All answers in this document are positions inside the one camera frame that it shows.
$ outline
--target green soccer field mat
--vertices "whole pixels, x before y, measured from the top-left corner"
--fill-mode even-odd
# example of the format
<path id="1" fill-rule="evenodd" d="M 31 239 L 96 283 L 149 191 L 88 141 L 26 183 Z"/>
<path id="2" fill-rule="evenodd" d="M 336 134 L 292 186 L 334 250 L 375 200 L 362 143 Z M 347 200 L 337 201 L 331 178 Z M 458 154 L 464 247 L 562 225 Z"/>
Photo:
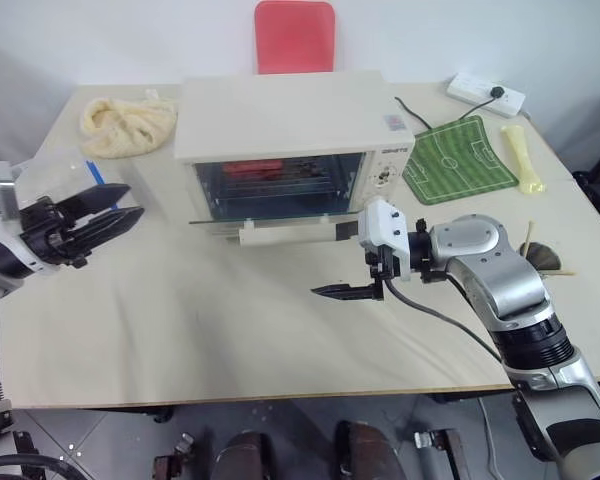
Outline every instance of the green soccer field mat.
<path id="1" fill-rule="evenodd" d="M 402 176 L 425 205 L 518 184 L 491 148 L 479 116 L 416 135 Z"/>

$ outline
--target oven glass window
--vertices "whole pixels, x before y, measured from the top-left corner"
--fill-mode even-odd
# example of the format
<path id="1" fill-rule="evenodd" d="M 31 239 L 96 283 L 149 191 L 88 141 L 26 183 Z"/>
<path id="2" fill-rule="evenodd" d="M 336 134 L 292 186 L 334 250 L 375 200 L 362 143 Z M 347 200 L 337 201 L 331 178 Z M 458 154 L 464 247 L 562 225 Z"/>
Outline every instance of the oven glass window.
<path id="1" fill-rule="evenodd" d="M 363 153 L 200 163 L 214 220 L 289 218 L 349 211 Z"/>

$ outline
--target black cable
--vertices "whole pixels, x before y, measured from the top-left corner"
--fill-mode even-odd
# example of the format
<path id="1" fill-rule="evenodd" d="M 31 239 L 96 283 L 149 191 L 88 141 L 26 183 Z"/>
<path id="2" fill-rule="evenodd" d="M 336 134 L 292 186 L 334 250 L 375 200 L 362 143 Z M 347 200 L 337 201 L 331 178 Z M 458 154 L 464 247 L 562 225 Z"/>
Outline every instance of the black cable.
<path id="1" fill-rule="evenodd" d="M 464 333 L 466 333 L 472 339 L 474 339 L 476 342 L 478 342 L 480 344 L 480 346 L 482 348 L 484 348 L 489 353 L 489 355 L 491 355 L 493 358 L 495 358 L 498 363 L 502 362 L 500 355 L 498 355 L 495 352 L 495 350 L 493 350 L 493 348 L 491 348 L 489 345 L 487 345 L 484 342 L 484 340 L 482 340 L 479 336 L 477 336 L 475 333 L 473 333 L 470 329 L 465 327 L 462 323 L 458 322 L 457 320 L 454 320 L 451 317 L 447 317 L 443 313 L 440 313 L 437 310 L 434 310 L 433 308 L 426 307 L 417 302 L 414 302 L 410 298 L 405 297 L 402 293 L 400 293 L 400 291 L 395 287 L 395 285 L 393 285 L 393 282 L 390 279 L 386 279 L 384 281 L 384 283 L 387 286 L 387 288 L 389 289 L 389 291 L 393 294 L 393 296 L 396 297 L 398 300 L 400 300 L 402 303 L 410 306 L 411 308 L 415 308 L 416 310 L 419 310 L 421 312 L 427 313 L 429 315 L 433 315 L 434 317 L 439 318 L 443 322 L 450 323 L 454 327 L 458 327 L 460 330 L 462 330 Z"/>
<path id="2" fill-rule="evenodd" d="M 0 480 L 31 480 L 23 475 L 13 475 L 11 473 L 0 473 Z"/>
<path id="3" fill-rule="evenodd" d="M 32 453 L 19 453 L 15 455 L 0 456 L 0 467 L 9 466 L 42 467 L 63 476 L 66 480 L 87 480 L 80 471 L 67 462 L 53 457 Z"/>
<path id="4" fill-rule="evenodd" d="M 486 102 L 481 103 L 480 105 L 476 105 L 471 110 L 469 110 L 467 113 L 465 113 L 464 115 L 462 115 L 458 120 L 462 120 L 463 118 L 471 115 L 476 110 L 478 110 L 478 109 L 480 109 L 482 107 L 486 107 L 491 102 L 495 102 L 497 99 L 501 98 L 504 95 L 504 88 L 502 88 L 502 87 L 493 87 L 491 89 L 491 91 L 489 92 L 489 95 L 491 95 L 491 99 L 490 100 L 487 100 Z"/>
<path id="5" fill-rule="evenodd" d="M 420 122 L 421 122 L 421 123 L 422 123 L 422 124 L 423 124 L 425 127 L 427 127 L 427 129 L 428 129 L 428 130 L 433 130 L 433 129 L 431 128 L 431 125 L 429 125 L 429 122 L 427 122 L 427 121 L 426 121 L 424 118 L 422 118 L 422 117 L 421 117 L 420 115 L 418 115 L 416 112 L 414 112 L 414 111 L 413 111 L 413 110 L 411 110 L 409 107 L 407 107 L 407 106 L 404 104 L 404 102 L 402 101 L 402 99 L 401 99 L 400 97 L 393 97 L 393 98 L 395 98 L 395 99 L 398 101 L 398 103 L 400 104 L 400 106 L 401 106 L 402 108 L 404 108 L 404 109 L 407 111 L 407 113 L 408 113 L 409 115 L 412 115 L 412 116 L 416 117 L 418 120 L 420 120 Z"/>

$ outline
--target white wall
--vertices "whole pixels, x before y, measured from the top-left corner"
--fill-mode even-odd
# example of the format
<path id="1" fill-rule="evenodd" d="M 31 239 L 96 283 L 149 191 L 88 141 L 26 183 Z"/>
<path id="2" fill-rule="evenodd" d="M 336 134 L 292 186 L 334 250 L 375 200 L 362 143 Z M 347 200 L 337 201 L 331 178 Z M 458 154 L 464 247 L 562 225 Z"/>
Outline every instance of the white wall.
<path id="1" fill-rule="evenodd" d="M 254 71 L 256 3 L 0 0 L 0 155 L 31 156 L 73 84 Z M 600 0 L 332 4 L 338 69 L 396 82 L 472 71 L 527 93 L 526 110 L 569 167 L 600 156 Z"/>

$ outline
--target gray floor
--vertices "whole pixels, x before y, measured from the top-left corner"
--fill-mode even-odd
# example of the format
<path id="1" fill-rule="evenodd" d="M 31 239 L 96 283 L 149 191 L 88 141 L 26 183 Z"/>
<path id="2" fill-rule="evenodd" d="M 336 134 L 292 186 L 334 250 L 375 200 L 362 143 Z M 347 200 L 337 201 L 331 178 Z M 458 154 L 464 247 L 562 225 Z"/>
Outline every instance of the gray floor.
<path id="1" fill-rule="evenodd" d="M 505 479 L 557 479 L 553 466 L 529 453 L 515 423 L 510 394 L 484 398 L 492 422 L 497 461 Z M 16 428 L 32 434 L 41 453 L 63 457 L 88 478 L 149 479 L 155 456 L 172 452 L 182 432 L 201 445 L 198 466 L 183 478 L 208 479 L 208 465 L 226 442 L 244 430 L 267 433 L 280 479 L 329 479 L 332 438 L 342 419 L 380 428 L 399 452 L 409 479 L 450 479 L 444 453 L 416 450 L 413 432 L 459 431 L 474 479 L 488 479 L 487 444 L 477 400 L 445 405 L 424 395 L 393 395 L 237 402 L 182 406 L 157 424 L 140 414 L 89 410 L 21 410 Z"/>

